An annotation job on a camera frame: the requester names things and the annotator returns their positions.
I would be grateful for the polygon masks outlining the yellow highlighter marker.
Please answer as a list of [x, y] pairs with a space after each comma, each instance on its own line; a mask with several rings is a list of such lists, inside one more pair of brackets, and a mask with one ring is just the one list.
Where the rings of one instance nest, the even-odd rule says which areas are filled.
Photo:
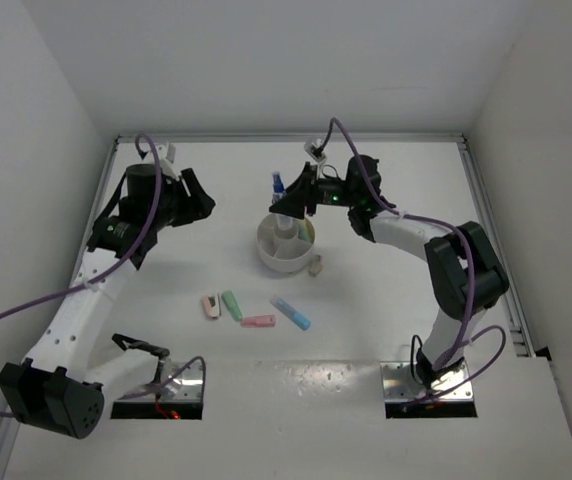
[[297, 220], [296, 225], [298, 227], [298, 238], [305, 241], [305, 242], [311, 242], [310, 234], [309, 234], [309, 230], [308, 230], [306, 221], [305, 220]]

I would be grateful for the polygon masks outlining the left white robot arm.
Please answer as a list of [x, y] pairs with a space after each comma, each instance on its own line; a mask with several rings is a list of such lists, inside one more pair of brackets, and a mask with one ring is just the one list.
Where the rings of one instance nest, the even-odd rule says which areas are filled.
[[113, 334], [120, 354], [91, 367], [103, 323], [159, 232], [207, 218], [215, 207], [192, 169], [162, 173], [152, 163], [126, 168], [92, 226], [75, 280], [46, 332], [19, 363], [0, 372], [0, 389], [20, 423], [84, 439], [115, 401], [164, 392], [170, 352]]

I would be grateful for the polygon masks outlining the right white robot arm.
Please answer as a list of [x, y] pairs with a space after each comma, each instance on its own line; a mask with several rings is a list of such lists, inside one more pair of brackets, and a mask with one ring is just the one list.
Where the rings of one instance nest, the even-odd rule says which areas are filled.
[[504, 267], [483, 227], [459, 226], [404, 214], [381, 194], [377, 159], [352, 157], [344, 177], [326, 177], [306, 163], [299, 177], [270, 207], [273, 214], [302, 220], [324, 206], [344, 207], [360, 237], [410, 254], [427, 265], [436, 320], [411, 362], [417, 383], [425, 388], [458, 367], [481, 317], [507, 292]]

